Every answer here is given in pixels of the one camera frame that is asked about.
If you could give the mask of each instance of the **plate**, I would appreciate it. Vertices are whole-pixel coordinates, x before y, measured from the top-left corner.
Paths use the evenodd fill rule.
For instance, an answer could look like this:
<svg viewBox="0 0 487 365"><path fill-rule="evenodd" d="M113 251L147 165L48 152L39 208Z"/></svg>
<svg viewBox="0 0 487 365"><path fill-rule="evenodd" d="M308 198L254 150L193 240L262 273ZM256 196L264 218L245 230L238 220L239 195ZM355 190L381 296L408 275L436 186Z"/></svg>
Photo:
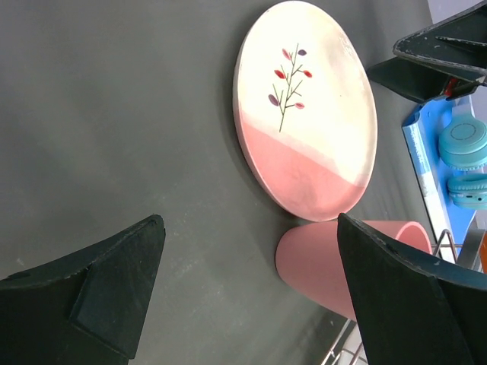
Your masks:
<svg viewBox="0 0 487 365"><path fill-rule="evenodd" d="M282 2L253 25L234 115L247 163L285 210L327 221L362 197L377 147L374 97L345 32L317 6Z"/></svg>

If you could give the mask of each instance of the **gray surface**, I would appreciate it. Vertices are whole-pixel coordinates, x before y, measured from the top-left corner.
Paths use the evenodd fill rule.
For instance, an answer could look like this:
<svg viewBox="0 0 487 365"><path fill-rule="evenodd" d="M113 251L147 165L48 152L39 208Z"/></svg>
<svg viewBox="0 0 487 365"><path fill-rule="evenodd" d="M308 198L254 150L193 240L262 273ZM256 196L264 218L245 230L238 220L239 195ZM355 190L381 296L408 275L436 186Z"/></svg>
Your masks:
<svg viewBox="0 0 487 365"><path fill-rule="evenodd" d="M132 364L320 363L336 327L275 273L276 243L300 222L263 193L235 138L234 63L274 3L0 2L0 277L163 215ZM365 65L431 23L426 0L314 3ZM377 162L352 214L428 225L399 127L412 104L373 88Z"/></svg>

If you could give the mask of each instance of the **pink mug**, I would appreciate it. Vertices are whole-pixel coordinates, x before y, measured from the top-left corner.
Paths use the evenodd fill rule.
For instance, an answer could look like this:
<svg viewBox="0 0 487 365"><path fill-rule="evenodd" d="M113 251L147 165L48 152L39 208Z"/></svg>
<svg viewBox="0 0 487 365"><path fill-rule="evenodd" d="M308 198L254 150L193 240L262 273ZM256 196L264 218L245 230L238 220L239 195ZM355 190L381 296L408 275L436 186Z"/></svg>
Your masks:
<svg viewBox="0 0 487 365"><path fill-rule="evenodd" d="M408 221L365 221L386 235L432 253L421 224ZM296 291L344 317L356 320L336 238L338 222L296 227L281 238L275 253L279 276Z"/></svg>

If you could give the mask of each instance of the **headphone ear cup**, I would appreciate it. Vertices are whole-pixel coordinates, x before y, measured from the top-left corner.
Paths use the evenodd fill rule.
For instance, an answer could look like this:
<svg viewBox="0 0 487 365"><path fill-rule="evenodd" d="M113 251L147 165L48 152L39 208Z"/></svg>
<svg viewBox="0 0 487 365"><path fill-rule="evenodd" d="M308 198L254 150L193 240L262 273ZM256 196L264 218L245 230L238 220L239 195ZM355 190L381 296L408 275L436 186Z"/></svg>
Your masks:
<svg viewBox="0 0 487 365"><path fill-rule="evenodd" d="M457 170L476 170L487 164L487 125L470 114L456 116L440 134L441 159Z"/></svg>
<svg viewBox="0 0 487 365"><path fill-rule="evenodd" d="M448 180L447 185L455 205L468 209L487 209L487 174L455 176Z"/></svg>
<svg viewBox="0 0 487 365"><path fill-rule="evenodd" d="M469 175L451 177L448 180L448 190L458 193L487 192L487 175L471 173Z"/></svg>

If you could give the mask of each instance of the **branch design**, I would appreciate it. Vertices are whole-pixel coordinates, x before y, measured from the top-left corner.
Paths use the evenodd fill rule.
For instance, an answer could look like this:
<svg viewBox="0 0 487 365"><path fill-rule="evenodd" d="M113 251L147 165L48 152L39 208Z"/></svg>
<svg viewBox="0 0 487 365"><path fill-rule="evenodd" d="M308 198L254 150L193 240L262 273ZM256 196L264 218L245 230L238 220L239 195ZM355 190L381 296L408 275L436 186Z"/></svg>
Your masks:
<svg viewBox="0 0 487 365"><path fill-rule="evenodd" d="M303 64L301 62L297 62L298 56L305 56L307 52L304 49L299 49L299 44L296 45L296 50L294 52L289 52L286 49L282 49L282 55L286 58L287 62L285 65L280 65L280 69L274 70L275 75L285 81L285 85L283 88L278 89L276 88L275 84L272 84L272 89L274 91L273 94L269 94L269 101L273 106L277 106L279 111L281 112L281 124L279 125L279 132L282 130L282 124L284 123L284 118L286 114L286 110L288 108L296 108L296 109L303 109L304 104L300 102L293 102L291 98L294 95L302 97L301 94L298 93L298 88L303 82L303 78L296 83L296 74L299 72L306 76L307 78L312 78L313 75L308 70L304 70Z"/></svg>

